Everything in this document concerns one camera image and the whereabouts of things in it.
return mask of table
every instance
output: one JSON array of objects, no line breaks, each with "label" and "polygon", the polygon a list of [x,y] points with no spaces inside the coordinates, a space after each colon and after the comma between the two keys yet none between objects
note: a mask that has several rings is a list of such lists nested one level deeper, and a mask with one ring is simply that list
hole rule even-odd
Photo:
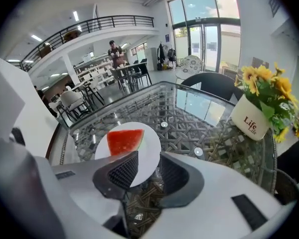
[{"label": "table", "polygon": [[118,67],[118,68],[115,69],[115,70],[117,70],[117,71],[121,71],[121,70],[127,69],[126,72],[127,72],[127,76],[128,76],[128,79],[129,79],[129,85],[130,85],[130,88],[131,88],[132,91],[134,91],[134,88],[133,88],[133,86],[132,86],[132,81],[131,81],[130,73],[129,73],[129,70],[128,70],[128,69],[129,69],[130,67],[139,66],[139,65],[142,65],[142,64],[145,64],[145,66],[146,66],[147,75],[148,75],[148,77],[149,77],[149,82],[150,82],[150,84],[151,84],[150,74],[149,74],[148,67],[147,67],[147,62],[138,63],[138,64],[133,64],[133,65],[128,65],[128,66],[124,66],[124,67]]},{"label": "table", "polygon": [[97,65],[97,66],[94,66],[94,67],[92,67],[92,68],[89,68],[89,69],[87,69],[87,70],[85,70],[85,71],[82,71],[81,73],[78,74],[78,77],[83,76],[83,75],[86,75],[86,74],[88,74],[88,73],[89,73],[90,71],[92,71],[92,70],[97,70],[97,68],[102,68],[102,67],[107,66],[107,65],[110,65],[110,64],[112,64],[112,61],[103,62],[103,63],[100,64],[100,65]]},{"label": "table", "polygon": [[[90,160],[108,131],[125,122],[142,122],[156,131],[163,151],[195,157],[194,149],[199,147],[207,161],[231,167],[273,193],[277,154],[272,132],[258,142],[249,139],[230,120],[233,107],[206,92],[160,82],[76,122],[70,134],[80,158]],[[158,218],[160,209],[156,204],[162,197],[159,169],[146,182],[130,189],[126,206],[133,235],[144,234]]]}]

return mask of white plate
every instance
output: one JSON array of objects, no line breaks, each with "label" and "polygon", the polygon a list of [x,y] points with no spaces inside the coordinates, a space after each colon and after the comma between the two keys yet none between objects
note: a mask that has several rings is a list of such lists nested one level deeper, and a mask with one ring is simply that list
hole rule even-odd
[{"label": "white plate", "polygon": [[[120,130],[133,130],[133,129],[144,129],[143,140],[138,148],[139,151],[139,171],[131,184],[131,187],[135,187],[145,182],[155,171],[159,163],[160,154],[160,141],[156,132],[143,123],[139,122],[127,122],[119,125],[112,131]],[[95,159],[104,158],[111,156],[108,147],[107,136],[105,135],[100,141],[95,151]]]}]

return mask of door frame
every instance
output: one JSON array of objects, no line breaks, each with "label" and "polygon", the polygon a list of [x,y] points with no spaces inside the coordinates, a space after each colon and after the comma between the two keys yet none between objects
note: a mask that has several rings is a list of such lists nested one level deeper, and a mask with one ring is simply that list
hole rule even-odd
[{"label": "door frame", "polygon": [[221,56],[221,26],[217,23],[201,23],[198,25],[191,25],[187,27],[187,38],[188,38],[188,54],[191,55],[191,33],[190,29],[192,27],[199,27],[200,28],[200,57],[203,61],[203,71],[206,71],[206,27],[209,26],[216,26],[217,27],[217,59],[216,59],[216,68],[215,71],[207,70],[208,72],[216,72],[219,73],[219,65],[220,65],[220,56]]}]

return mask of sky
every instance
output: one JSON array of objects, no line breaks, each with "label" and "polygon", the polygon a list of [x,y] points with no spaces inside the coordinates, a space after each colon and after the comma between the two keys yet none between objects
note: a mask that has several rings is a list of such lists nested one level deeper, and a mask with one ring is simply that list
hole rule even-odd
[{"label": "sky", "polygon": [[[236,0],[217,0],[219,16],[239,18],[239,11]],[[174,0],[169,3],[173,24],[185,21],[181,0]],[[184,0],[187,20],[196,17],[217,17],[215,0]]]}]

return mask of black chair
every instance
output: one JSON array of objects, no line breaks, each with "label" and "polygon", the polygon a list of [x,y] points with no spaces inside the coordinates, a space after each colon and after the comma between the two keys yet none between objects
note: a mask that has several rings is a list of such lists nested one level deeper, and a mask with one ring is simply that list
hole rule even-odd
[{"label": "black chair", "polygon": [[[141,63],[147,63],[147,61],[148,61],[148,59],[145,58],[145,59],[142,59]],[[135,81],[135,83],[138,83],[138,80],[139,80],[140,84],[142,81],[142,86],[144,86],[142,77],[146,76],[146,81],[149,86],[148,70],[147,70],[146,64],[134,66],[134,70],[135,70],[135,74],[131,75],[131,77]]]},{"label": "black chair", "polygon": [[195,74],[184,80],[182,85],[191,87],[198,83],[201,83],[200,90],[209,92],[228,101],[233,94],[237,100],[243,95],[242,90],[234,86],[233,79],[219,73],[206,72]]},{"label": "black chair", "polygon": [[129,76],[127,75],[127,72],[125,70],[118,70],[117,71],[115,69],[110,69],[110,71],[111,71],[114,79],[117,80],[118,85],[119,85],[119,89],[123,90],[125,92],[124,87],[122,85],[122,82],[124,82],[124,80],[128,79]]}]

